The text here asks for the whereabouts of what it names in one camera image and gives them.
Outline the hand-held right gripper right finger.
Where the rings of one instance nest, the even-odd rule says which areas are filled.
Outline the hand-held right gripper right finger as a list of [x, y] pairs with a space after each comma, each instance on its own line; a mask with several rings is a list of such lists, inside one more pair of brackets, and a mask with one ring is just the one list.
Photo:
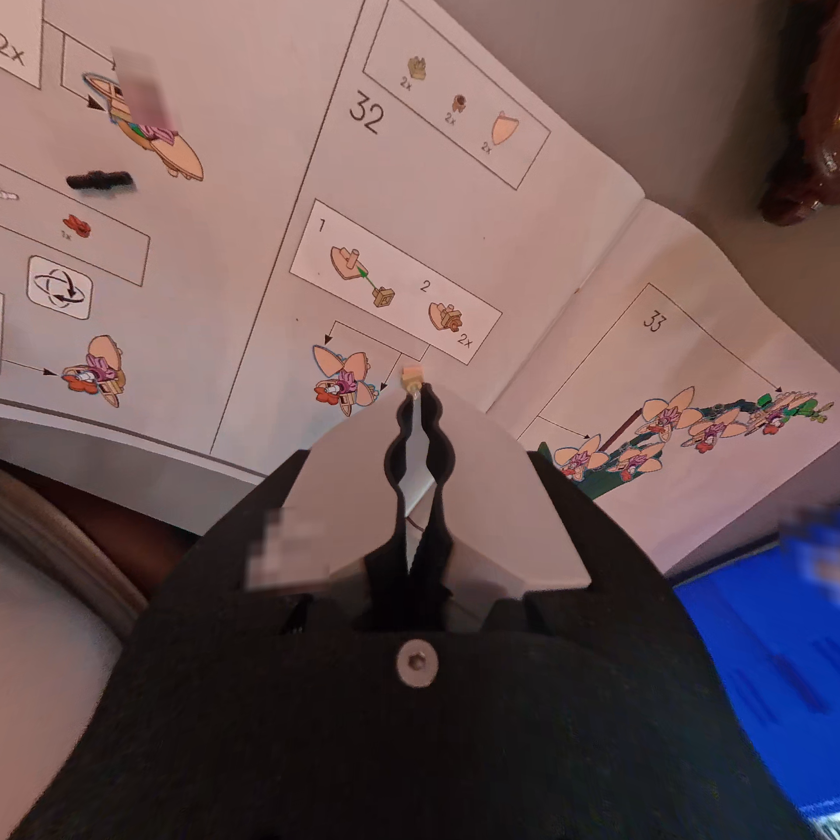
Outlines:
[[488, 614], [500, 599], [588, 587], [591, 576], [525, 449], [454, 392], [433, 391], [455, 452], [442, 495], [454, 541], [444, 612]]

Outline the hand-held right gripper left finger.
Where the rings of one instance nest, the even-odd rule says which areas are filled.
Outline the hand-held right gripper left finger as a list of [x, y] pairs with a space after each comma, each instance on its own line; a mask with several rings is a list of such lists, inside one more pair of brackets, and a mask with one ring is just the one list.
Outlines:
[[404, 522], [400, 486], [386, 474], [386, 457], [403, 433], [404, 407], [412, 430], [416, 402], [404, 392], [385, 395], [309, 449], [284, 500], [269, 506], [261, 535], [248, 551], [247, 593], [328, 597], [344, 611], [371, 606], [364, 558]]

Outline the building instruction booklet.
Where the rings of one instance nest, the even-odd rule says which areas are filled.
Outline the building instruction booklet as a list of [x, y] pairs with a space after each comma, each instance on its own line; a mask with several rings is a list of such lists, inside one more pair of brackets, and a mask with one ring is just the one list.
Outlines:
[[838, 372], [435, 2], [2, 2], [2, 460], [201, 532], [410, 364], [663, 570], [838, 446]]

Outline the grey round tray rim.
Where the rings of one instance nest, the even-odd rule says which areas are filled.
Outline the grey round tray rim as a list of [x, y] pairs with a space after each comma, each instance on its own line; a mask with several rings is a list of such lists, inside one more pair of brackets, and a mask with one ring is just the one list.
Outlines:
[[75, 596], [120, 642], [128, 640], [147, 598], [72, 520], [6, 471], [1, 537], [5, 548]]

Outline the blue plastic box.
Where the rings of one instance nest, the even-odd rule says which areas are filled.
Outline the blue plastic box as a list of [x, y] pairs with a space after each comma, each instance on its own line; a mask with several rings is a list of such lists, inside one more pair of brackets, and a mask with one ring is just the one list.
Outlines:
[[819, 838], [839, 837], [839, 510], [677, 584], [743, 729]]

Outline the small black brick piece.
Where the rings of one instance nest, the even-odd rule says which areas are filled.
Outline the small black brick piece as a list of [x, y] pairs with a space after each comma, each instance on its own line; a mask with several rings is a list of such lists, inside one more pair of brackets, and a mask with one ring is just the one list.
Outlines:
[[89, 171], [68, 175], [66, 183], [70, 189], [78, 192], [130, 192], [135, 189], [134, 180], [126, 171]]

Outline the dark brown glossy object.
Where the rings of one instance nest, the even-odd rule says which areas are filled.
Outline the dark brown glossy object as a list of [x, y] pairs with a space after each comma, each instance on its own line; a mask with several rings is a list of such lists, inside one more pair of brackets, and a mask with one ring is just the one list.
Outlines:
[[789, 2], [774, 95], [786, 140], [759, 210], [790, 227], [839, 204], [838, 1]]

